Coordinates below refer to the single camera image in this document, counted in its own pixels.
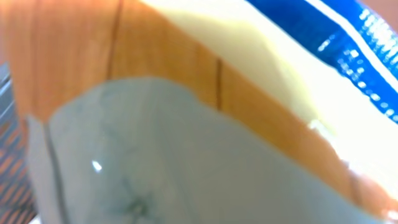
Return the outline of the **yellow snack bag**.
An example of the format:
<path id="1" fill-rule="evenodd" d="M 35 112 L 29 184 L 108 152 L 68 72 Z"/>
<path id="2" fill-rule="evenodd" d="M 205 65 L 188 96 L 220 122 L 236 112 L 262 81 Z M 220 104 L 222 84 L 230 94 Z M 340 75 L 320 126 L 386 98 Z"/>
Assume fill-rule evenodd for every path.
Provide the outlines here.
<path id="1" fill-rule="evenodd" d="M 238 119 L 349 202 L 397 221 L 397 126 L 246 1 L 2 1 L 17 112 L 161 77 Z"/>

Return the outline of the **white bamboo print tube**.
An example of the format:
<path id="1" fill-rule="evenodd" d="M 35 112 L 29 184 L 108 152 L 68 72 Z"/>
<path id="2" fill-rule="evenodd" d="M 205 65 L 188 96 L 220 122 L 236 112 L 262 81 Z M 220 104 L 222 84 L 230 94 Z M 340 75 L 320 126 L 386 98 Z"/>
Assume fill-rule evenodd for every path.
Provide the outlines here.
<path id="1" fill-rule="evenodd" d="M 378 222 L 168 80 L 107 82 L 27 123 L 43 223 Z"/>

